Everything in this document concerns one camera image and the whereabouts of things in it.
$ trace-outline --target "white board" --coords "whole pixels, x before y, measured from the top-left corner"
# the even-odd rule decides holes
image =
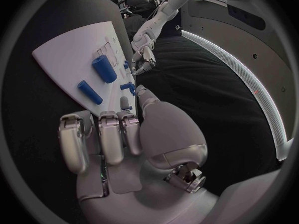
[[[92,61],[106,54],[117,79],[105,83],[92,66]],[[120,98],[126,96],[132,113],[136,113],[135,97],[120,85],[132,82],[130,69],[124,68],[125,56],[110,21],[83,26],[44,43],[32,53],[48,76],[71,98],[99,116],[102,111],[119,112]],[[85,96],[77,85],[85,80],[103,99],[100,105]]]

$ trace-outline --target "light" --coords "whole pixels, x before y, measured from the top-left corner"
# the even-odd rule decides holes
[[[182,30],[182,36],[207,49],[241,78],[253,93],[267,118],[276,147],[277,158],[280,161],[285,159],[286,153],[284,150],[286,149],[287,135],[283,120],[270,94],[259,79],[241,61],[216,44],[184,30]]]

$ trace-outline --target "robotic arm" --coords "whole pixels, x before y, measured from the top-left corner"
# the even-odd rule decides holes
[[[154,49],[154,43],[159,37],[164,24],[172,20],[188,0],[168,0],[163,2],[157,14],[146,21],[133,37],[132,48],[136,51],[133,57],[133,64],[143,62],[133,75],[139,75],[150,70],[155,66],[155,58],[151,50]]]

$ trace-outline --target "white panel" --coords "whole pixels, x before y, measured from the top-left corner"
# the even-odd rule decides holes
[[[106,54],[117,79],[107,84],[92,66],[99,55]],[[32,53],[49,77],[71,98],[84,108],[99,116],[102,111],[120,111],[120,97],[129,99],[131,112],[136,113],[135,97],[129,89],[120,85],[134,79],[129,69],[124,68],[125,56],[110,21],[80,27],[61,34],[44,43]],[[100,105],[93,103],[78,88],[85,80],[103,99]]]

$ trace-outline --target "white robotic arm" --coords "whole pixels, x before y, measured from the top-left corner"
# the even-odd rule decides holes
[[[139,61],[142,56],[145,62],[137,71],[132,72],[133,75],[141,74],[155,66],[154,55],[151,51],[154,48],[154,43],[159,37],[164,24],[172,20],[177,15],[178,9],[187,1],[188,0],[168,0],[162,3],[157,14],[152,19],[146,21],[135,34],[131,42],[132,48],[137,52],[133,57],[133,64]]]

